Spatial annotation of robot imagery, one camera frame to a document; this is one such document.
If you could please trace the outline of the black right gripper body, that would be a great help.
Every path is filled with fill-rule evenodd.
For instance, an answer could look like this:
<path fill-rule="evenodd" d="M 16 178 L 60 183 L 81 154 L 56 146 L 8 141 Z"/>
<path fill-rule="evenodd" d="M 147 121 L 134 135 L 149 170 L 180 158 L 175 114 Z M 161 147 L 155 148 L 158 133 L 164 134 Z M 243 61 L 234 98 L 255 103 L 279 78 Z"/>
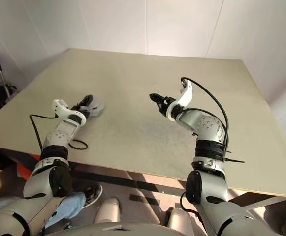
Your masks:
<path fill-rule="evenodd" d="M 160 102 L 160 113 L 164 116 L 167 117 L 167 110 L 168 107 L 171 103 L 173 103 L 174 101 L 176 101 L 176 99 L 172 98 L 172 97 L 164 97 L 161 102 Z"/>

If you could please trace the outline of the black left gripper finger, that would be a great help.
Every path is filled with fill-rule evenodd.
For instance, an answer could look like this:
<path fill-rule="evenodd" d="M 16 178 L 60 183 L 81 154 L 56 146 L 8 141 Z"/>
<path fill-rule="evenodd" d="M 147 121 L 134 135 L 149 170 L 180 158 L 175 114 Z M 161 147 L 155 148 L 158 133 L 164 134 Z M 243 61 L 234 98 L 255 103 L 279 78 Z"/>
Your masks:
<path fill-rule="evenodd" d="M 79 103 L 79 106 L 89 106 L 93 101 L 92 95 L 85 96 L 82 101 Z"/>

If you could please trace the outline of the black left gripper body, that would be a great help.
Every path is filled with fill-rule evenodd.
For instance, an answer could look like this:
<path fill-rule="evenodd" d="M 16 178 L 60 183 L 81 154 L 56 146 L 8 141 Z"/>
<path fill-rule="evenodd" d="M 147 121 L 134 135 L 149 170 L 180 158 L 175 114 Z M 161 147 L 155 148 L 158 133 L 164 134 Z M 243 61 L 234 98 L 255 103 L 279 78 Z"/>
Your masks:
<path fill-rule="evenodd" d="M 79 111 L 81 112 L 85 117 L 89 117 L 90 111 L 87 103 L 78 103 L 77 105 L 74 105 L 71 107 L 71 110 L 73 111 Z"/>

